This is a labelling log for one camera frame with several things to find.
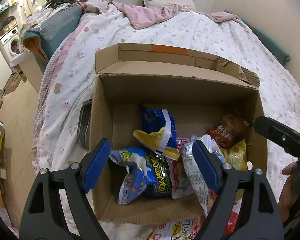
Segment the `tiled floor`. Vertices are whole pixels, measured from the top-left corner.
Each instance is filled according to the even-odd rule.
[[[6,130],[2,166],[7,170],[7,180],[3,183],[3,200],[16,228],[20,226],[22,211],[35,179],[31,149],[37,99],[38,94],[29,81],[21,81],[15,91],[3,98],[0,110],[0,121]]]

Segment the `blue snack bag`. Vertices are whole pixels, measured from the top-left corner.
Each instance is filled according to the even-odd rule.
[[[155,183],[153,169],[146,162],[144,149],[133,147],[112,151],[110,159],[118,165],[126,166],[128,172],[120,188],[119,205],[129,204],[149,184]]]
[[[132,147],[110,154],[110,159],[126,166],[128,173],[120,188],[119,205],[129,204],[143,191],[152,197],[171,195],[172,183],[166,158],[145,150]]]
[[[133,136],[156,154],[173,160],[179,158],[176,124],[173,114],[167,109],[140,107],[142,130],[135,130]]]

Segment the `washing machine door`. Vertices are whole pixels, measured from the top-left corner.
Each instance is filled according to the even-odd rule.
[[[18,36],[13,36],[9,41],[8,51],[11,56],[14,56],[17,52],[19,52],[18,39]]]

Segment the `blue gripper pad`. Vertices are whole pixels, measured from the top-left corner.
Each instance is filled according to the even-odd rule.
[[[222,186],[222,162],[215,154],[210,153],[199,140],[192,144],[192,154],[208,189],[219,194]]]
[[[101,171],[110,155],[110,142],[107,139],[101,139],[97,147],[90,153],[87,153],[81,164],[82,190],[85,194],[93,189],[99,179]]]

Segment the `washing machine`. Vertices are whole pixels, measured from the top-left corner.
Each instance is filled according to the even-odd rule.
[[[0,39],[0,50],[8,65],[10,65],[11,59],[18,51],[18,39],[18,27],[14,27]]]

